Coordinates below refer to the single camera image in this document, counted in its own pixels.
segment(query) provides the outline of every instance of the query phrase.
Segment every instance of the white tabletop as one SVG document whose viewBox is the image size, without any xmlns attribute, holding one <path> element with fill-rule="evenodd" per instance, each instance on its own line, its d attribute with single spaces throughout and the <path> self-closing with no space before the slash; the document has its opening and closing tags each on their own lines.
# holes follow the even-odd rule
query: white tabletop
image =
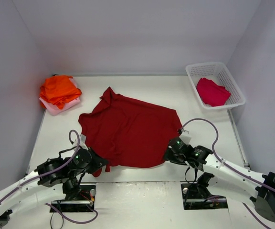
<svg viewBox="0 0 275 229">
<path fill-rule="evenodd" d="M 103 76 L 75 77 L 82 90 L 81 103 L 57 116 L 45 113 L 42 126 L 32 153 L 30 170 L 47 158 L 58 156 L 60 150 L 69 148 L 68 132 L 81 132 L 78 117 L 90 113 L 100 101 L 99 97 L 109 86 L 117 94 L 145 102 L 175 109 L 182 123 L 201 117 L 212 121 L 218 128 L 219 140 L 216 151 L 227 160 L 243 166 L 243 160 L 236 142 L 227 111 L 205 112 L 198 105 L 192 88 L 185 76 Z M 215 139 L 213 128 L 202 121 L 195 121 L 185 129 L 189 130 L 193 146 L 211 148 Z M 237 201 L 228 200 L 229 210 L 183 210 L 180 182 L 184 180 L 185 166 L 164 163 L 158 167 L 138 169 L 111 167 L 111 172 L 95 178 L 86 175 L 84 182 L 97 183 L 95 208 L 99 212 L 96 221 L 87 225 L 96 229 L 110 228 L 262 228 L 247 210 Z M 47 206 L 41 206 L 12 219 L 5 229 L 50 228 L 50 213 Z M 68 213 L 76 220 L 91 219 L 92 213 Z M 85 228 L 66 222 L 64 229 Z"/>
</svg>

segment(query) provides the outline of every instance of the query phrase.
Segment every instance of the orange shirt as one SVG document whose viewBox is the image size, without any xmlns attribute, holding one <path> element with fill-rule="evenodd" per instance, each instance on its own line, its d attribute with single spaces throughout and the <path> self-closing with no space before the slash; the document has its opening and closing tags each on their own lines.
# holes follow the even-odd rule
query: orange shirt
<svg viewBox="0 0 275 229">
<path fill-rule="evenodd" d="M 67 75 L 56 75 L 45 79 L 44 84 L 40 87 L 40 97 L 48 103 L 56 105 L 63 109 L 64 105 L 76 98 L 82 92 L 69 80 L 73 78 Z"/>
</svg>

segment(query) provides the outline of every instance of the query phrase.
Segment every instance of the white basket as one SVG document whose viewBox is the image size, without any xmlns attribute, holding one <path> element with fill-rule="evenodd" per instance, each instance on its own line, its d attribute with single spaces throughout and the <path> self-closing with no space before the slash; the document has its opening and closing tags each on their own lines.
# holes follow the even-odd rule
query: white basket
<svg viewBox="0 0 275 229">
<path fill-rule="evenodd" d="M 231 73 L 227 69 L 224 63 L 221 62 L 207 62 L 207 63 L 196 63 L 186 66 L 186 72 L 189 76 L 190 83 L 194 89 L 194 92 L 199 100 L 199 103 L 204 109 L 207 110 L 221 110 L 231 109 L 236 106 L 243 105 L 246 100 L 243 93 L 237 86 Z M 196 85 L 201 78 L 213 80 L 216 84 L 224 86 L 230 93 L 231 96 L 223 106 L 210 106 L 204 104 L 200 98 Z"/>
</svg>

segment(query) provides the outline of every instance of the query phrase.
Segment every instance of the white backdrop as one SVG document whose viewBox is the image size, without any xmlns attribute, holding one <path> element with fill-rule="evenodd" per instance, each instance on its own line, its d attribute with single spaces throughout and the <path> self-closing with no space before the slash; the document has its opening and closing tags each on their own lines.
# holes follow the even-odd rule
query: white backdrop
<svg viewBox="0 0 275 229">
<path fill-rule="evenodd" d="M 43 109 L 45 62 L 11 0 L 0 0 L 0 190 L 26 172 Z"/>
<path fill-rule="evenodd" d="M 13 0 L 53 73 L 227 63 L 261 0 Z"/>
<path fill-rule="evenodd" d="M 275 173 L 275 1 L 262 1 L 228 68 L 247 100 L 233 113 L 249 163 Z"/>
</svg>

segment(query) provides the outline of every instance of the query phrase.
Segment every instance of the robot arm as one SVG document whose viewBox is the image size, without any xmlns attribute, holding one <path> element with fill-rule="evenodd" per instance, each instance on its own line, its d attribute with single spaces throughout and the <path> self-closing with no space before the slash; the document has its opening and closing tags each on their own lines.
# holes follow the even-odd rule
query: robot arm
<svg viewBox="0 0 275 229">
<path fill-rule="evenodd" d="M 61 151 L 58 158 L 48 159 L 23 179 L 0 191 L 0 228 L 20 212 L 58 199 L 76 199 L 81 192 L 76 176 L 94 173 L 108 164 L 80 142 L 78 133 L 74 132 L 78 139 L 73 143 L 75 152 L 71 157 L 63 158 L 63 153 L 69 150 Z"/>
<path fill-rule="evenodd" d="M 254 207 L 265 219 L 275 222 L 274 173 L 264 175 L 245 169 L 205 147 L 186 145 L 179 137 L 169 142 L 164 159 L 180 165 L 189 164 L 204 172 L 197 181 L 198 191 L 204 198 L 220 195 L 238 200 Z"/>
</svg>

